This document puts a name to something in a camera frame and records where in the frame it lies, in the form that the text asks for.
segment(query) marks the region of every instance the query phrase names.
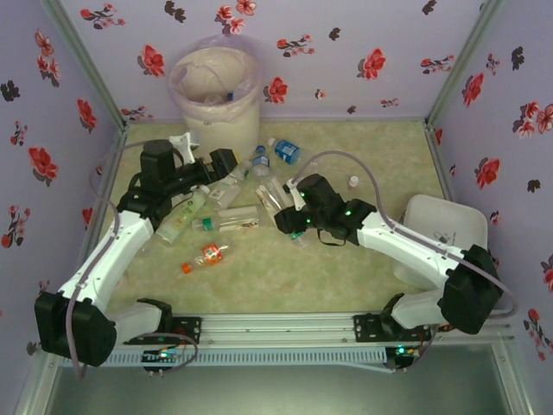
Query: trash bin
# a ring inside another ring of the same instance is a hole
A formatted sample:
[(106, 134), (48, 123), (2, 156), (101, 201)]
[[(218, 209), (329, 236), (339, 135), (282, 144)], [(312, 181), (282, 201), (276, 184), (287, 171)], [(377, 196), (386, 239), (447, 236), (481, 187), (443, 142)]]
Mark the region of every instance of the trash bin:
[[(407, 204), (404, 225), (436, 242), (466, 250), (472, 245), (487, 249), (486, 216), (479, 210), (459, 203), (415, 195)], [(435, 288), (427, 278), (400, 262), (394, 261), (393, 271), (406, 284), (423, 290)]]
[(240, 162), (259, 135), (261, 70), (241, 36), (217, 35), (193, 45), (172, 68), (168, 87), (190, 130), (199, 133), (198, 156), (230, 148)]

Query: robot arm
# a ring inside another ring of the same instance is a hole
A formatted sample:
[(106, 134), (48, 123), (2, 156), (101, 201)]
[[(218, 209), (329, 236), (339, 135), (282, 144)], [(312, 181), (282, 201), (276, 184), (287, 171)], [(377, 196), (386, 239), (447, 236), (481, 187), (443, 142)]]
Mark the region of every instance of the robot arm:
[[(178, 144), (188, 149), (192, 145), (189, 139)], [(170, 213), (171, 198), (188, 193), (194, 186), (218, 181), (237, 165), (231, 150), (213, 151), (209, 164), (194, 160), (190, 151), (185, 155), (179, 153), (177, 156), (183, 164), (178, 168), (174, 156), (175, 148), (167, 140), (150, 141), (143, 146), (141, 172), (133, 177), (118, 204), (118, 229), (115, 221), (112, 222), (73, 277), (57, 293), (43, 292), (36, 300), (35, 316), (45, 351), (70, 357), (65, 319), (75, 291), (79, 294), (72, 313), (73, 338), (81, 363), (99, 366), (116, 344), (144, 333), (169, 331), (171, 308), (156, 300), (138, 300), (132, 307), (111, 316), (106, 316), (105, 311), (124, 270)], [(81, 281), (89, 268), (86, 280)]]
[[(319, 175), (301, 180), (297, 186), (288, 182), (295, 206), (275, 216), (278, 229), (284, 233), (305, 232), (316, 228), (336, 239), (382, 252), (425, 276), (435, 288), (420, 294), (400, 294), (392, 298), (381, 320), (391, 326), (387, 331), (413, 329), (425, 324), (451, 323), (469, 334), (477, 334), (490, 315), (502, 291), (478, 273), (450, 257), (464, 259), (497, 278), (487, 251), (472, 246), (463, 251), (455, 246), (426, 238), (396, 222), (392, 229), (377, 209), (364, 201), (343, 201), (328, 181)], [(425, 245), (398, 232), (409, 231)], [(440, 248), (438, 253), (432, 247)]]

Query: floor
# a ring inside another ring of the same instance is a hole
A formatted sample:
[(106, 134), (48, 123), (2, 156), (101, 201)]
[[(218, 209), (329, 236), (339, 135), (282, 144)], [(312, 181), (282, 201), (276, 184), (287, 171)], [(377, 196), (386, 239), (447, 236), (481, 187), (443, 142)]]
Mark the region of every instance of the floor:
[[(128, 143), (182, 134), (183, 125), (135, 125)], [(310, 153), (344, 150), (366, 163), (377, 177), (386, 213), (398, 219), (416, 194), (442, 197), (429, 147), (419, 122), (262, 123), (260, 143), (268, 137), (288, 138)], [(124, 153), (111, 198), (117, 202), (139, 170), (140, 148)], [(283, 181), (296, 168), (275, 156), (271, 167)], [(344, 157), (320, 159), (317, 172), (325, 176), (345, 200), (360, 198), (375, 204), (375, 194), (364, 172)], [(355, 191), (346, 188), (351, 175), (360, 177)], [(246, 181), (232, 207), (259, 204), (256, 183)], [(213, 209), (205, 206), (200, 217)], [(298, 249), (268, 225), (259, 229), (218, 233), (188, 230), (175, 246), (154, 242), (130, 263), (111, 297), (118, 310), (140, 297), (162, 300), (176, 313), (334, 312), (380, 310), (398, 292), (416, 292), (396, 279), (392, 260), (379, 252), (347, 245), (324, 246), (316, 231), (309, 245)], [(231, 245), (231, 255), (208, 271), (184, 275), (180, 265), (212, 241)]]
[(47, 415), (508, 415), (491, 349), (435, 346), (406, 374), (351, 367), (60, 369)]

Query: clear plastic bag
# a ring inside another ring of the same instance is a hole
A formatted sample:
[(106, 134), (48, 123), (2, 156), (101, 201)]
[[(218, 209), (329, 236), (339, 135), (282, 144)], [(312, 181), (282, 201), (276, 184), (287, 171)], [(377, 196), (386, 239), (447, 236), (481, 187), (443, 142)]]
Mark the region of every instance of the clear plastic bag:
[[(237, 35), (216, 35), (196, 42), (185, 50), (168, 77), (168, 89), (185, 121), (193, 118), (206, 123), (231, 123), (258, 105), (261, 84), (253, 43)], [(227, 101), (229, 94), (232, 100)]]

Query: floral wallpaper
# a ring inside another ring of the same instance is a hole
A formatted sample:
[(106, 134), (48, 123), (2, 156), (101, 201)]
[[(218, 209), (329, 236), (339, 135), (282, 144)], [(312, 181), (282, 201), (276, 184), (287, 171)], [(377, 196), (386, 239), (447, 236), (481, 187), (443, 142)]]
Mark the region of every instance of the floral wallpaper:
[(94, 202), (87, 176), (117, 131), (41, 2), (7, 0), (3, 12), (0, 413), (11, 414), (40, 347), (34, 302), (77, 268)]
[(435, 123), (454, 193), (489, 218), (499, 277), (520, 302), (511, 324), (540, 414), (553, 407), (553, 53), (543, 48), (553, 10), (543, 6), (505, 2)]
[[(167, 90), (168, 74), (187, 46), (217, 34), (247, 36), (254, 44), (264, 67), (262, 116), (423, 118), (483, 4), (60, 2), (130, 121), (181, 120)], [(479, 88), (475, 79), (469, 103)], [(145, 115), (131, 113), (137, 108)]]

